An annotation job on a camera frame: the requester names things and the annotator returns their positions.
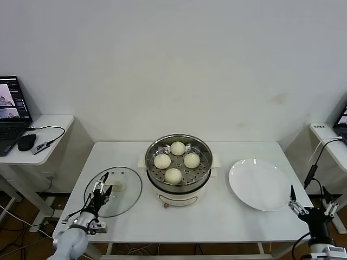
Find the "laptop keyboard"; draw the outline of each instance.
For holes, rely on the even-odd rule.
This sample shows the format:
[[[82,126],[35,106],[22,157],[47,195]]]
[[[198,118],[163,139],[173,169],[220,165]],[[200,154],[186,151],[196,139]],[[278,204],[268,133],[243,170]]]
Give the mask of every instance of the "laptop keyboard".
[[[0,139],[16,139],[22,130],[23,126],[0,126]]]

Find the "laptop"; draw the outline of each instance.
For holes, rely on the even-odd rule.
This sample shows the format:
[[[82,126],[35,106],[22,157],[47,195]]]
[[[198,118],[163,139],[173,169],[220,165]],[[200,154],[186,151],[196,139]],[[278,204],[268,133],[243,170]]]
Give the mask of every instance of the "laptop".
[[[347,144],[347,105],[343,108],[339,118],[337,119],[332,129],[339,136],[342,136],[344,142]]]
[[[0,76],[0,156],[5,156],[32,123],[16,76]]]

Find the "white table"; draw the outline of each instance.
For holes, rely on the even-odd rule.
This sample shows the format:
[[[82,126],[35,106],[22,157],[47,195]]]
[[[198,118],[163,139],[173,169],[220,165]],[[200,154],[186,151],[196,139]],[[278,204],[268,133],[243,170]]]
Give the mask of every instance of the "white table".
[[[310,124],[311,131],[315,134],[319,141],[322,141],[327,138],[338,137],[338,135],[332,129],[332,125],[326,123],[312,123]],[[324,140],[322,142],[322,146],[332,139]],[[325,149],[329,152],[331,157],[335,160],[337,165],[344,171],[347,172],[347,145],[344,142],[332,142],[328,144]],[[347,192],[344,192],[340,198],[336,201],[339,204],[338,210],[342,209],[345,205],[347,205]],[[340,234],[346,234],[347,229],[344,224],[340,220],[340,218],[336,215],[332,220],[336,230]]]
[[[74,117],[72,115],[39,115],[33,116],[33,123],[31,126],[60,126],[67,131],[73,120]],[[23,135],[33,133],[37,135],[35,145],[39,145],[45,141],[50,141],[58,137],[62,133],[62,130],[56,128],[45,128],[26,132]],[[11,165],[41,165],[45,163],[62,138],[63,136],[54,141],[50,147],[36,155],[33,155],[30,151],[21,152],[17,149],[17,145],[15,145],[6,156],[0,157],[0,174],[7,180],[7,183],[2,182],[2,185],[0,186],[4,186],[6,189],[4,191],[8,193],[10,192],[8,184],[10,184],[40,210],[40,213],[33,222],[34,225],[40,224],[45,217],[50,217],[52,215],[53,209],[50,205],[52,204],[54,197],[49,197],[46,201],[41,199],[33,188],[30,187],[30,185],[28,185],[25,180],[23,180],[21,176],[12,169]],[[61,211],[56,210],[53,217],[59,217],[60,214]]]
[[[308,232],[307,225],[286,207],[277,212],[262,212],[250,208],[232,194],[226,184],[226,174],[232,164],[244,158],[260,158],[281,168],[295,188],[297,198],[304,206],[312,206],[300,181],[282,149],[276,142],[207,142],[213,153],[219,155],[221,168],[217,177],[210,178],[206,193],[196,204],[163,208],[157,200],[138,159],[150,142],[97,142],[77,180],[65,206],[53,237],[66,226],[61,221],[83,206],[83,192],[88,182],[104,169],[126,166],[137,171],[143,181],[143,190],[134,207],[113,218],[101,218],[108,232],[89,236],[92,243],[250,243],[292,242]],[[277,252],[279,258],[289,245]],[[271,255],[262,256],[272,259]]]

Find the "white wall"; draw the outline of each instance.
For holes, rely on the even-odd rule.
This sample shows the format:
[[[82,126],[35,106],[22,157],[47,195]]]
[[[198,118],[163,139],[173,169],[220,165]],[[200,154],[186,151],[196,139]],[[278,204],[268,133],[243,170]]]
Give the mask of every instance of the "white wall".
[[[344,102],[346,13],[344,0],[2,0],[0,74],[94,141],[275,140],[305,161],[311,142],[290,144]]]

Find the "floor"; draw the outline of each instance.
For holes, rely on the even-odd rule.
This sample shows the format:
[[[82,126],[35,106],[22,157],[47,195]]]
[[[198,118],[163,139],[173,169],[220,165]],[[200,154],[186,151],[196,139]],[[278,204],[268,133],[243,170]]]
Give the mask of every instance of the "floor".
[[[6,206],[7,202],[10,200],[8,196],[0,197],[0,205]],[[56,198],[53,204],[53,208],[62,209],[68,198]],[[20,218],[25,221],[32,221],[37,214],[37,209],[26,199],[21,203],[16,203],[12,206],[11,211],[17,214]],[[344,224],[347,226],[347,207],[339,211],[339,216]],[[50,220],[50,224],[45,227],[47,233],[52,233],[54,230],[54,224],[57,219]],[[54,250],[52,247],[52,240],[50,238],[45,238],[39,233],[30,233],[28,230],[25,231],[8,231],[4,229],[22,229],[23,225],[20,221],[16,220],[11,216],[6,216],[4,221],[0,223],[0,259],[1,260],[38,260],[47,259],[53,254]],[[330,235],[336,241],[338,246],[343,246],[347,248],[347,234],[340,235],[337,233],[332,224],[329,225]],[[19,246],[9,245],[14,243],[20,246],[30,245],[24,250],[17,250]],[[280,243],[273,243],[271,245],[271,250],[275,249]],[[106,253],[107,244],[95,244],[96,247],[100,249],[104,254]],[[141,248],[146,246],[146,244],[115,244],[112,249],[113,254],[126,255],[128,250],[131,248]],[[269,253],[269,244],[263,244],[265,253]],[[160,255],[230,255],[230,254],[258,254],[259,249],[257,244],[161,244],[159,247]],[[300,256],[307,254],[309,248],[307,243],[302,244],[296,249],[296,258],[299,259]],[[158,244],[149,245],[145,250],[139,250],[134,252],[134,254],[143,255],[157,255],[158,254]],[[290,260],[292,259],[290,253],[282,257],[280,260]]]

